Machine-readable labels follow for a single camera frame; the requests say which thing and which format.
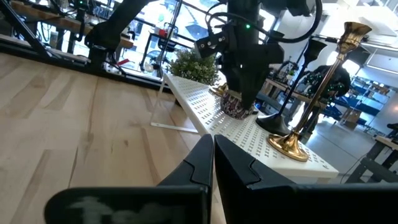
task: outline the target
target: white perforated shelf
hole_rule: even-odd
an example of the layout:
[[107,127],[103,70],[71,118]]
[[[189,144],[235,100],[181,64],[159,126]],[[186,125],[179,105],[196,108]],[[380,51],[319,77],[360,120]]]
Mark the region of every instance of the white perforated shelf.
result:
[[219,96],[210,93],[209,86],[172,75],[164,78],[200,135],[222,134],[282,175],[318,178],[338,175],[334,167],[301,143],[309,155],[307,162],[295,161],[276,151],[267,143],[269,133],[256,124],[257,116],[240,121],[224,114]]

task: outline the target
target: candle holder base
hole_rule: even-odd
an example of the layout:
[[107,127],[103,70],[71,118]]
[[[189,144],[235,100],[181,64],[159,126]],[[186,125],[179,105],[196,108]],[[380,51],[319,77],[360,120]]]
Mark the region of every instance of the candle holder base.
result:
[[290,130],[285,124],[284,117],[282,115],[273,114],[256,119],[256,123],[264,130],[278,134],[280,136],[286,136],[290,134]]
[[267,141],[272,147],[287,157],[301,162],[308,160],[308,154],[300,147],[299,134],[297,133],[291,133],[284,137],[270,134]]

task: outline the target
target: green plant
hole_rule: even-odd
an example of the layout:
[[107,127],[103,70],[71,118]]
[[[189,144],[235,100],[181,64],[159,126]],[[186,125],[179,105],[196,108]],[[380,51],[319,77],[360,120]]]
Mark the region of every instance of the green plant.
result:
[[215,59],[215,55],[200,58],[193,50],[179,50],[176,61],[170,63],[170,71],[178,77],[214,85],[219,80]]

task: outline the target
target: wooden floor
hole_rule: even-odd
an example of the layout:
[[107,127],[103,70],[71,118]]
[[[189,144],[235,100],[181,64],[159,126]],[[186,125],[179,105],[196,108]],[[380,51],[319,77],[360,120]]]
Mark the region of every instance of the wooden floor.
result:
[[[81,186],[154,186],[199,140],[149,125],[157,92],[0,54],[0,223],[44,223]],[[155,121],[193,128],[172,95]],[[212,223],[224,223],[220,194]]]

